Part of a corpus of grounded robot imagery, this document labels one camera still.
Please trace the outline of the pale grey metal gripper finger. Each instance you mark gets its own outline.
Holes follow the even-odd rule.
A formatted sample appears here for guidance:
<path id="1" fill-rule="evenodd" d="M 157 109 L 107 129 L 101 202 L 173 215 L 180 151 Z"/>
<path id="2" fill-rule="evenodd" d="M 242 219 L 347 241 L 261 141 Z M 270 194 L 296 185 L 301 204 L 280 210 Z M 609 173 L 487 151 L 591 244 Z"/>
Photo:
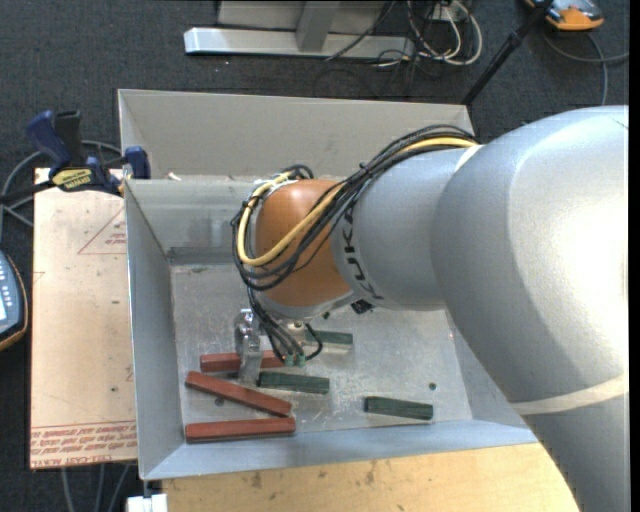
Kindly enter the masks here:
<path id="1" fill-rule="evenodd" d="M 252 309 L 242 309 L 234 320 L 234 344 L 240 358 L 240 382 L 256 382 L 263 359 L 260 323 Z"/>

